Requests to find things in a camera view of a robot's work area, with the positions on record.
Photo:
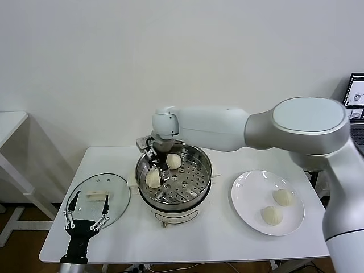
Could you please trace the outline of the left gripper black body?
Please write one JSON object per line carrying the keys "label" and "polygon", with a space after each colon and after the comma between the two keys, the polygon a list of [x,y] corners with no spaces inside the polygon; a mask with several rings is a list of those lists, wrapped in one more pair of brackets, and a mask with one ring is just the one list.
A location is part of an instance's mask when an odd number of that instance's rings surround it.
{"label": "left gripper black body", "polygon": [[90,230],[96,222],[93,220],[74,220],[74,228],[69,228],[66,232],[70,236],[70,241],[66,254],[61,257],[61,262],[87,262],[88,243],[96,232]]}

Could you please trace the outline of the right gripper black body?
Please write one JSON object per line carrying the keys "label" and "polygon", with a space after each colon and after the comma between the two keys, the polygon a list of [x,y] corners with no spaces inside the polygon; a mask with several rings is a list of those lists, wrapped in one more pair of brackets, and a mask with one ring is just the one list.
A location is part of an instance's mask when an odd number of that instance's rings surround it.
{"label": "right gripper black body", "polygon": [[166,160],[167,155],[170,152],[174,145],[174,140],[164,140],[160,138],[155,138],[155,142],[153,144],[154,150],[156,151],[158,163],[157,166],[159,168],[168,168]]}

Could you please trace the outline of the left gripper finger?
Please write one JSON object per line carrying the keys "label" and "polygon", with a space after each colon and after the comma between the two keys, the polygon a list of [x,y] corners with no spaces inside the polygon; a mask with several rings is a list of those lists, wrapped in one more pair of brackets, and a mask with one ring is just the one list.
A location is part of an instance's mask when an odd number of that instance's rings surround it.
{"label": "left gripper finger", "polygon": [[106,195],[102,216],[99,218],[89,229],[90,230],[100,230],[100,228],[109,220],[109,195]]}
{"label": "left gripper finger", "polygon": [[66,210],[63,211],[65,219],[65,229],[74,229],[75,223],[73,220],[73,212],[75,211],[77,200],[81,191],[77,191],[73,198],[69,199],[69,204],[66,206]]}

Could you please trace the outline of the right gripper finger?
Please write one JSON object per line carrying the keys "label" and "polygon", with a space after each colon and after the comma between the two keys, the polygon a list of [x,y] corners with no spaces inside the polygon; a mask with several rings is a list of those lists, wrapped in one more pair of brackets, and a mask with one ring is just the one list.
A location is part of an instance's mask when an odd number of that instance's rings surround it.
{"label": "right gripper finger", "polygon": [[159,176],[161,182],[166,182],[170,179],[170,171],[167,163],[162,163],[159,166]]}
{"label": "right gripper finger", "polygon": [[159,162],[158,154],[154,150],[153,147],[148,147],[146,149],[146,157],[147,157],[149,169],[152,169],[153,166],[157,165]]}

